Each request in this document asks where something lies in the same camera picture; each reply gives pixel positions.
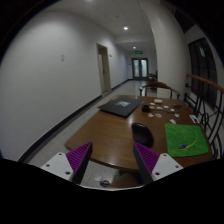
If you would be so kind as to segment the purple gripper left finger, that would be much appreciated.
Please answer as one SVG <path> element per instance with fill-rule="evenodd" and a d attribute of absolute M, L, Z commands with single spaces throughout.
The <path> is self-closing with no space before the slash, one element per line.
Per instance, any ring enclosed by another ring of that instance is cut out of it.
<path fill-rule="evenodd" d="M 59 152 L 42 169 L 65 180 L 80 184 L 92 154 L 92 143 L 86 143 L 68 153 Z"/>

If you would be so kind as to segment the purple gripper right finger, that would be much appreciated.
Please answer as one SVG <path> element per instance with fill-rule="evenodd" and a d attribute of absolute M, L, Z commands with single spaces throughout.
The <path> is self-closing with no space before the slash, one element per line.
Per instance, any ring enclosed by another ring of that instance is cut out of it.
<path fill-rule="evenodd" d="M 157 154 L 140 143 L 133 144 L 133 154 L 144 185 L 182 169 L 182 166 L 167 153 Z"/>

